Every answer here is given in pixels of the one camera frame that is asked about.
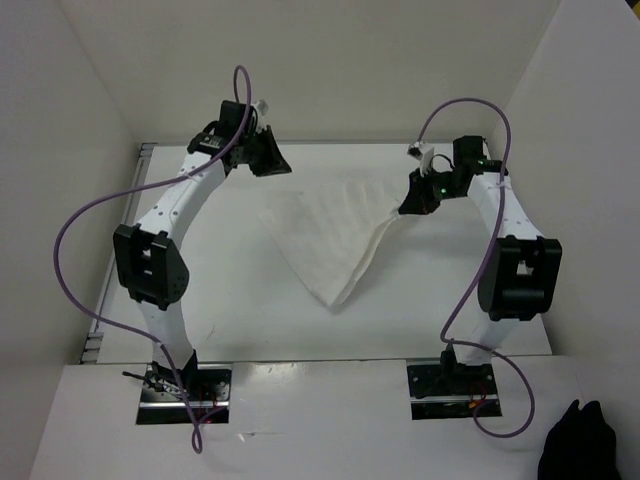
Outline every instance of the white table surface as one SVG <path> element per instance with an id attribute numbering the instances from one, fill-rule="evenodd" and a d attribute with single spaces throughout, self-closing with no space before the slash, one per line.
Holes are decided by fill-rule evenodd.
<path id="1" fill-rule="evenodd" d="M 347 178 L 407 176 L 417 162 L 406 145 L 284 145 L 293 173 L 255 178 L 234 171 L 193 222 L 182 255 L 191 272 L 183 298 L 187 334 L 202 361 L 299 361 L 437 357 L 439 332 L 473 277 L 489 233 L 468 199 L 443 202 L 428 217 L 385 237 L 345 304 L 330 311 L 288 266 L 258 214 L 283 190 L 302 191 Z M 437 151 L 451 154 L 451 145 Z M 184 147 L 156 147 L 145 183 L 178 171 Z M 139 218 L 161 196 L 144 192 Z M 463 309 L 452 334 L 463 338 L 485 314 L 477 299 Z M 102 314 L 144 328 L 135 303 L 108 282 Z M 505 342 L 509 355 L 547 355 L 540 317 L 523 322 Z M 145 339 L 105 328 L 99 363 L 151 358 Z"/>
<path id="2" fill-rule="evenodd" d="M 230 423 L 204 427 L 204 452 L 189 425 L 135 425 L 140 385 L 123 369 L 65 368 L 31 480 L 434 479 L 534 480 L 549 429 L 582 400 L 571 362 L 520 357 L 537 395 L 530 428 L 511 440 L 484 436 L 471 419 L 412 421 L 401 360 L 234 365 Z M 510 431 L 529 401 L 514 371 L 494 372 Z"/>

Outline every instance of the white towel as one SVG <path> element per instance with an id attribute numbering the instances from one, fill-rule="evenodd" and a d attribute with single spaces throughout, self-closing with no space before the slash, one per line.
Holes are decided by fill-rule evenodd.
<path id="1" fill-rule="evenodd" d="M 401 218 L 408 187 L 406 175 L 321 185 L 281 195 L 260 220 L 302 283 L 332 307 L 347 299 L 384 233 Z"/>

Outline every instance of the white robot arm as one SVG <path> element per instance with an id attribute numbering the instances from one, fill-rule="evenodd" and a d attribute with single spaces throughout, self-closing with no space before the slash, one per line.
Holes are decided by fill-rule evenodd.
<path id="1" fill-rule="evenodd" d="M 465 339 L 495 350 L 520 322 L 530 321 L 551 306 L 562 248 L 531 223 L 513 192 L 508 172 L 500 184 L 502 162 L 486 158 L 482 137 L 458 138 L 453 147 L 451 171 L 438 172 L 433 168 L 433 149 L 424 144 L 410 146 L 409 155 L 420 160 L 421 166 L 409 177 L 409 193 L 399 213 L 428 215 L 442 200 L 469 197 L 487 229 L 493 231 L 500 187 L 504 187 L 502 225 L 477 289 L 487 317 Z M 455 356 L 459 364 L 470 367 L 487 365 L 491 359 L 489 351 L 468 346 L 456 346 Z"/>
<path id="2" fill-rule="evenodd" d="M 248 164 L 258 177 L 289 173 L 271 128 L 265 121 L 267 104 L 251 105 L 251 121 L 229 153 L 202 169 L 240 128 L 245 105 L 223 102 L 220 118 L 196 135 L 174 184 L 134 226 L 120 225 L 114 232 L 118 279 L 142 312 L 147 331 L 158 338 L 180 370 L 189 390 L 197 374 L 197 356 L 187 338 L 180 299 L 189 283 L 189 270 L 180 256 L 187 229 L 209 195 L 231 170 Z M 159 345 L 153 345 L 154 375 L 173 383 L 169 362 Z"/>

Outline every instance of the purple cable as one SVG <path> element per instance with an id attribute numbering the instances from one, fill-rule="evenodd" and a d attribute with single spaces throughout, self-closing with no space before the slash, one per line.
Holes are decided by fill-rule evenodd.
<path id="1" fill-rule="evenodd" d="M 192 175 L 195 175 L 201 172 L 202 170 L 209 168 L 215 162 L 217 162 L 222 157 L 224 157 L 238 143 L 238 139 L 240 138 L 240 135 L 242 135 L 242 132 L 244 131 L 247 121 L 249 120 L 249 114 L 251 112 L 251 79 L 249 78 L 249 72 L 247 72 L 247 69 L 244 68 L 242 65 L 238 65 L 233 72 L 233 91 L 237 100 L 238 99 L 237 78 L 238 78 L 239 72 L 242 72 L 242 75 L 244 76 L 246 89 L 247 89 L 247 100 L 246 100 L 246 106 L 244 109 L 244 115 L 242 116 L 242 121 L 240 122 L 240 126 L 238 127 L 238 130 L 236 131 L 234 136 L 231 138 L 231 141 L 222 150 L 220 150 L 220 152 L 218 152 L 214 157 L 212 157 L 204 165 L 201 165 L 200 167 L 189 172 L 189 175 L 183 175 L 180 177 L 171 178 L 169 180 L 163 180 L 161 182 L 150 183 L 148 185 L 141 185 L 139 187 L 131 188 L 129 190 L 125 190 L 122 192 L 105 195 L 103 197 L 93 200 L 92 202 L 87 203 L 86 205 L 80 207 L 76 212 L 74 212 L 74 214 L 71 215 L 69 219 L 64 223 L 64 225 L 60 229 L 60 232 L 58 233 L 58 236 L 56 237 L 56 241 L 53 246 L 53 268 L 56 272 L 56 278 L 58 279 L 58 283 L 60 284 L 60 287 L 62 288 L 62 291 L 64 292 L 64 294 L 67 296 L 67 298 L 78 310 L 80 310 L 85 315 L 88 315 L 89 317 L 96 319 L 98 322 L 111 325 L 112 327 L 122 328 L 123 330 L 127 330 L 128 332 L 136 333 L 145 338 L 148 338 L 149 340 L 151 340 L 154 343 L 157 343 L 160 346 L 162 353 L 165 355 L 165 357 L 167 357 L 167 361 L 169 362 L 169 366 L 171 367 L 171 373 L 173 373 L 173 377 L 176 381 L 176 385 L 178 386 L 178 390 L 180 391 L 180 396 L 182 397 L 182 401 L 184 402 L 185 408 L 187 409 L 189 420 L 191 420 L 191 423 L 193 424 L 193 434 L 191 435 L 191 446 L 193 447 L 193 450 L 196 453 L 202 453 L 202 433 L 200 432 L 200 424 L 202 423 L 203 420 L 205 420 L 208 417 L 205 416 L 202 420 L 200 420 L 200 422 L 196 419 L 195 414 L 193 413 L 193 409 L 189 405 L 187 392 L 184 388 L 184 385 L 182 384 L 182 380 L 180 379 L 180 374 L 178 373 L 178 369 L 176 368 L 176 365 L 173 359 L 171 358 L 169 351 L 160 342 L 160 339 L 158 339 L 154 335 L 151 335 L 149 332 L 145 332 L 144 330 L 140 330 L 139 328 L 130 327 L 129 325 L 125 325 L 123 323 L 116 322 L 114 320 L 109 320 L 108 318 L 105 318 L 99 315 L 98 313 L 94 312 L 90 308 L 87 308 L 86 306 L 84 306 L 80 302 L 80 300 L 78 300 L 73 295 L 73 293 L 67 286 L 67 283 L 65 282 L 64 277 L 62 276 L 62 271 L 60 268 L 60 246 L 62 244 L 62 240 L 64 238 L 65 233 L 67 232 L 69 227 L 71 227 L 73 222 L 75 222 L 78 219 L 78 217 L 80 217 L 87 210 L 90 210 L 96 205 L 100 205 L 101 203 L 107 202 L 109 200 L 113 200 L 114 198 L 123 197 L 125 195 L 130 195 L 132 193 L 143 192 L 145 190 L 151 190 L 152 188 L 165 187 L 168 185 L 173 185 L 173 184 L 182 182 L 190 178 Z"/>
<path id="2" fill-rule="evenodd" d="M 506 141 L 506 146 L 505 146 L 505 149 L 504 149 L 504 158 L 502 159 L 502 166 L 500 167 L 500 184 L 502 184 L 502 182 L 504 181 L 504 174 L 505 174 L 505 170 L 506 170 L 506 167 L 507 167 L 507 160 L 509 159 L 509 152 L 511 150 L 511 125 L 509 124 L 509 120 L 507 119 L 507 116 L 504 114 L 504 112 L 500 109 L 500 107 L 498 107 L 494 103 L 491 103 L 491 102 L 489 102 L 487 100 L 482 100 L 481 98 L 474 98 L 474 97 L 462 97 L 462 98 L 455 98 L 453 100 L 449 100 L 448 102 L 445 102 L 442 105 L 440 105 L 438 108 L 436 108 L 433 111 L 433 113 L 431 115 L 429 115 L 429 118 L 427 118 L 427 120 L 424 122 L 424 125 L 422 126 L 422 130 L 420 130 L 420 135 L 418 136 L 418 141 L 419 142 L 422 141 L 422 138 L 424 137 L 424 133 L 427 130 L 427 127 L 429 126 L 429 124 L 431 123 L 433 118 L 438 114 L 438 112 L 440 112 L 441 110 L 445 109 L 449 105 L 453 105 L 455 103 L 466 103 L 466 102 L 480 103 L 480 104 L 485 105 L 485 106 L 487 106 L 489 108 L 492 108 L 493 110 L 496 111 L 496 113 L 498 115 L 500 115 L 500 118 L 502 119 L 502 121 L 504 123 L 504 127 L 505 127 L 505 130 L 507 132 L 507 141 Z M 462 298 L 460 299 L 458 304 L 455 306 L 455 308 L 451 312 L 451 315 L 449 315 L 449 319 L 446 321 L 446 323 L 442 327 L 442 331 L 440 332 L 440 340 L 442 342 L 446 343 L 447 345 L 461 345 L 461 346 L 466 346 L 466 347 L 479 348 L 480 350 L 484 350 L 485 352 L 490 352 L 492 355 L 495 355 L 496 357 L 504 360 L 509 365 L 511 365 L 511 367 L 513 367 L 513 369 L 516 371 L 516 373 L 522 379 L 522 383 L 524 383 L 524 386 L 527 389 L 527 393 L 529 394 L 529 401 L 531 402 L 531 409 L 529 411 L 529 417 L 524 422 L 524 424 L 520 428 L 518 428 L 517 430 L 514 430 L 513 432 L 510 432 L 510 433 L 495 433 L 495 432 L 491 432 L 491 431 L 487 430 L 485 427 L 483 427 L 480 424 L 480 421 L 478 420 L 478 413 L 480 412 L 480 409 L 485 407 L 489 402 L 482 402 L 481 404 L 479 404 L 477 407 L 475 407 L 473 409 L 473 420 L 476 423 L 476 425 L 478 426 L 478 428 L 482 432 L 484 432 L 485 434 L 487 434 L 487 435 L 489 435 L 491 437 L 495 437 L 495 438 L 512 438 L 512 437 L 520 435 L 527 428 L 529 428 L 529 425 L 531 425 L 531 422 L 533 421 L 533 417 L 534 417 L 535 412 L 536 412 L 536 400 L 535 400 L 535 396 L 533 394 L 533 389 L 531 388 L 531 384 L 527 380 L 527 377 L 524 375 L 522 370 L 520 370 L 520 368 L 510 358 L 506 357 L 505 355 L 503 355 L 501 353 L 496 352 L 495 350 L 492 350 L 489 347 L 485 347 L 484 345 L 480 345 L 479 343 L 467 342 L 467 341 L 464 341 L 464 340 L 456 340 L 454 338 L 447 338 L 447 332 L 451 328 L 451 325 L 453 324 L 453 322 L 458 317 L 458 314 L 462 310 L 462 307 L 464 307 L 464 304 L 467 302 L 467 300 L 469 299 L 469 297 L 471 296 L 471 294 L 473 293 L 475 288 L 478 286 L 478 283 L 480 282 L 480 278 L 482 277 L 482 274 L 484 273 L 484 271 L 487 268 L 487 265 L 489 264 L 489 259 L 491 258 L 491 253 L 493 252 L 494 245 L 495 245 L 495 243 L 496 243 L 496 241 L 498 239 L 498 234 L 500 233 L 500 227 L 502 225 L 502 218 L 504 216 L 504 204 L 505 204 L 504 187 L 501 187 L 500 188 L 500 205 L 498 207 L 498 216 L 496 218 L 496 224 L 493 227 L 493 232 L 491 233 L 491 239 L 489 240 L 489 246 L 487 247 L 487 251 L 485 252 L 484 257 L 482 258 L 482 263 L 480 264 L 480 267 L 478 268 L 478 271 L 476 272 L 476 275 L 473 277 L 473 280 L 471 280 L 471 283 L 469 284 L 469 286 L 465 290 L 465 292 L 462 295 Z"/>

